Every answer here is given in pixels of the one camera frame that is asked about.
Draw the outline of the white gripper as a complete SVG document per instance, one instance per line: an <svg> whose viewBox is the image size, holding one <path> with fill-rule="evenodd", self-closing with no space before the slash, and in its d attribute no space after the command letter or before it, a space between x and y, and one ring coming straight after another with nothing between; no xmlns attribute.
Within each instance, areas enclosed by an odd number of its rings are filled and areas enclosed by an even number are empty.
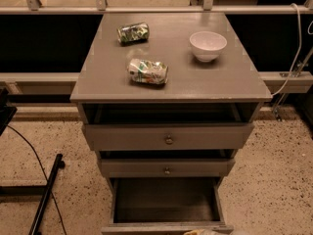
<svg viewBox="0 0 313 235"><path fill-rule="evenodd" d="M195 229L187 231L183 235L223 235L223 234L209 229ZM243 230L234 230L230 235L249 235L249 234Z"/></svg>

